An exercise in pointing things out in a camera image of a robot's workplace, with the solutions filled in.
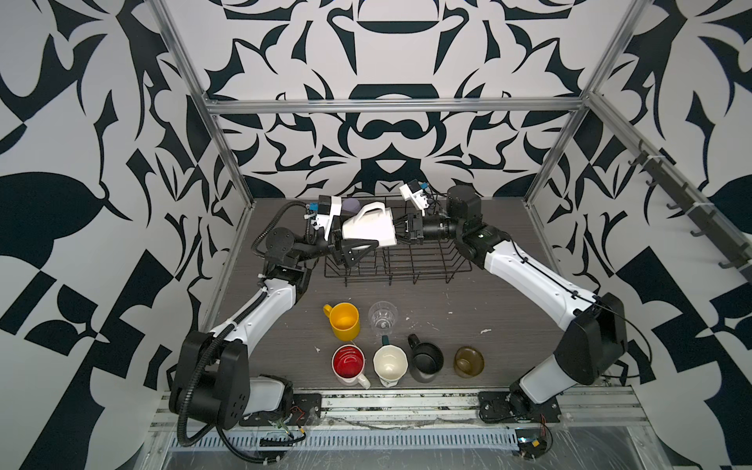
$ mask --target white plastic jug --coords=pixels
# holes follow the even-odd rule
[[[397,244],[394,235],[392,209],[383,202],[372,202],[364,205],[358,214],[342,224],[342,238],[350,240],[378,240],[379,247],[392,247]]]

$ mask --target purple object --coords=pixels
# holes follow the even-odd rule
[[[342,210],[357,214],[360,210],[360,201],[355,198],[342,199]]]

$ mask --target yellow mug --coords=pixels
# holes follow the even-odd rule
[[[352,341],[360,333],[360,317],[355,305],[342,302],[332,307],[327,304],[324,314],[329,318],[334,336],[342,341]]]

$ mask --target hook rack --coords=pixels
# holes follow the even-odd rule
[[[719,262],[722,269],[737,268],[752,284],[752,249],[749,240],[718,211],[697,188],[694,187],[664,156],[648,156],[645,151],[635,159],[652,177],[648,186],[660,186],[674,201],[667,204],[670,210],[681,209],[698,230],[692,230],[693,237],[708,237],[727,261]]]

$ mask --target red mug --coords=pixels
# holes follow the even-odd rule
[[[371,382],[363,374],[365,355],[357,346],[352,344],[340,346],[332,356],[332,370],[344,385],[352,386],[358,383],[366,389],[371,387]]]

